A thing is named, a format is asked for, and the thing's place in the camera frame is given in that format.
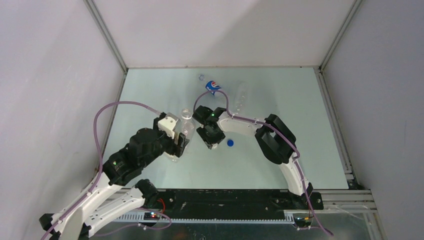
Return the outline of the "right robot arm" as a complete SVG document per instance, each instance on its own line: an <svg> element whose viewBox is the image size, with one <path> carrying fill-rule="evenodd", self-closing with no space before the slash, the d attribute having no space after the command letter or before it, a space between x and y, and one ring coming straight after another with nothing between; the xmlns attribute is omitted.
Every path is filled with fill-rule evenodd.
<svg viewBox="0 0 424 240"><path fill-rule="evenodd" d="M277 115L250 119L230 114L222 107L212 110L200 105L193 118L200 124L196 131L209 149L217 147L226 132L254 137L264 157L282 172L293 208L312 211L324 208L321 194L314 191L300 166L296 137Z"/></svg>

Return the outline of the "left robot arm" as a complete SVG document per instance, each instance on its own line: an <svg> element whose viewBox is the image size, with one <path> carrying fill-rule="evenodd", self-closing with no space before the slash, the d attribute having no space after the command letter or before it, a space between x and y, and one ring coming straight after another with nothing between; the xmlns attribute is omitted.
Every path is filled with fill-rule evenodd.
<svg viewBox="0 0 424 240"><path fill-rule="evenodd" d="M102 164L102 169L72 203L58 213L45 213L39 218L46 231L43 239L62 240L72 218L78 219L78 237L88 239L126 212L156 206L159 192L148 179L139 180L120 198L104 202L163 154L181 157L190 142L182 125L177 116L162 112L154 119L152 128L139 129Z"/></svg>

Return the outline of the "clear bottle with yellow label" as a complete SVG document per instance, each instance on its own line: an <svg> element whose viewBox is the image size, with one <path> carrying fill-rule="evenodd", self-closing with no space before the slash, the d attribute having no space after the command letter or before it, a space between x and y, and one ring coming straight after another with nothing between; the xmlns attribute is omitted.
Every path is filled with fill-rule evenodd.
<svg viewBox="0 0 424 240"><path fill-rule="evenodd" d="M172 144L170 145L169 149L166 152L168 157L171 159L173 163L178 162L180 159L180 157L175 156L175 143L177 141L177 137L179 133L185 134L187 138L189 139L189 143L183 152L184 154L185 151L188 149L189 144L191 143L195 130L196 130L195 120L193 119L193 112L190 109L188 108L182 109L179 119L180 119L180 123L178 124L176 128L176 136Z"/></svg>

